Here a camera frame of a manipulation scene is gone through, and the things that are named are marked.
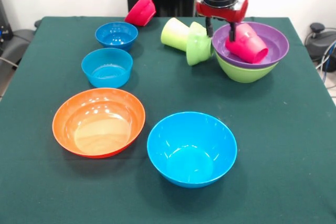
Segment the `plastic bowl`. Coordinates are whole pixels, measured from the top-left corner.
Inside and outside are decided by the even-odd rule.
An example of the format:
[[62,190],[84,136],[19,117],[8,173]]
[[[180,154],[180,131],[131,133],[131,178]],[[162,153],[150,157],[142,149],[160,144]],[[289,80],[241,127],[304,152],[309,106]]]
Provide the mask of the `plastic bowl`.
[[147,142],[148,156],[170,182],[199,188],[226,174],[237,156],[230,129],[217,118],[199,112],[181,112],[162,119]]
[[85,56],[82,70],[96,88],[119,88],[131,75],[131,55],[117,48],[102,48]]
[[248,23],[265,42],[268,48],[267,56],[260,63],[247,63],[237,55],[230,53],[225,47],[225,41],[230,30],[230,25],[228,24],[215,31],[212,39],[212,45],[215,51],[223,60],[240,68],[260,69],[270,67],[286,56],[289,50],[289,42],[282,32],[262,23],[246,23]]
[[96,39],[104,47],[113,47],[130,50],[138,30],[135,26],[126,22],[112,22],[102,25],[96,30]]
[[127,148],[141,132],[145,110],[120,89],[76,94],[57,110],[52,131],[57,142],[79,156],[104,158]]
[[152,0],[138,0],[125,18],[125,22],[136,26],[145,26],[155,15],[156,9]]
[[216,53],[216,58],[220,67],[223,71],[229,76],[232,80],[241,82],[241,83],[250,83],[257,81],[271,72],[271,70],[277,65],[267,67],[267,68],[259,68],[259,69],[247,69],[247,68],[239,68],[230,63],[227,63],[223,60],[218,53]]

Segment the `lime green cup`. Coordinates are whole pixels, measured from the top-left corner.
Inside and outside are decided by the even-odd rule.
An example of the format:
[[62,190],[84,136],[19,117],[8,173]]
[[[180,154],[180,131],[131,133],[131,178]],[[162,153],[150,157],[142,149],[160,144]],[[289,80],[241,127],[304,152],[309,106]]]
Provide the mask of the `lime green cup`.
[[171,18],[164,25],[161,32],[161,42],[167,46],[186,51],[189,27],[177,18]]
[[274,65],[267,68],[247,69],[236,67],[232,64],[227,63],[218,55],[217,52],[216,57],[220,67],[227,74],[227,76],[229,76],[232,80],[241,83],[250,83],[261,79],[262,77],[270,73],[272,69],[278,64],[275,63]]
[[211,57],[211,38],[206,34],[206,29],[197,22],[190,25],[186,55],[189,66]]

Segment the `pink cup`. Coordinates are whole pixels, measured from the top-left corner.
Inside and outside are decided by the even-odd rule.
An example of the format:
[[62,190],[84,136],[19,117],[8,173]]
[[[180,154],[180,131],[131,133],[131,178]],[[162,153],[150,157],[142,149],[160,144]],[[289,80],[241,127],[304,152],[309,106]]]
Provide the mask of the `pink cup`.
[[268,53],[265,42],[247,23],[236,27],[235,41],[230,41],[228,37],[225,41],[225,47],[248,63],[260,63]]
[[125,18],[125,22],[136,26],[145,26],[155,15],[153,0],[138,0]]

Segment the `light blue bowl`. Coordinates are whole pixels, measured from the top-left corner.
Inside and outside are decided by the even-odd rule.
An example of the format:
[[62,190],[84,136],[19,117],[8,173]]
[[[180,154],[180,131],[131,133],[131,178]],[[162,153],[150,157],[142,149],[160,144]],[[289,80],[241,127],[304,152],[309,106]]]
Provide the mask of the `light blue bowl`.
[[162,119],[147,142],[148,156],[170,182],[198,188],[226,174],[237,156],[230,129],[217,118],[199,112],[181,112]]
[[86,55],[82,70],[96,88],[119,88],[131,75],[133,59],[118,48],[102,48]]
[[111,22],[96,30],[96,39],[104,47],[129,51],[138,36],[135,26],[126,22]]

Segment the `green tablecloth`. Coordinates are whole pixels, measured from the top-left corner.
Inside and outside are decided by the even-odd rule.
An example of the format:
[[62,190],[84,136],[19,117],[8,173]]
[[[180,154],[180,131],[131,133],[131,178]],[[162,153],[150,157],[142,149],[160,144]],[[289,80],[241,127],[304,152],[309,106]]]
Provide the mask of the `green tablecloth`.
[[[168,19],[154,18],[139,28],[122,87],[145,106],[138,139],[107,159],[62,149],[53,116],[91,88],[80,63],[101,48],[97,27],[113,20],[121,19],[43,19],[0,103],[1,224],[336,222],[336,109],[287,18],[252,18],[281,30],[290,51],[251,84],[228,79],[215,59],[189,67],[182,52],[160,43]],[[236,136],[237,161],[211,186],[176,187],[147,157],[150,129],[178,111],[209,113]]]

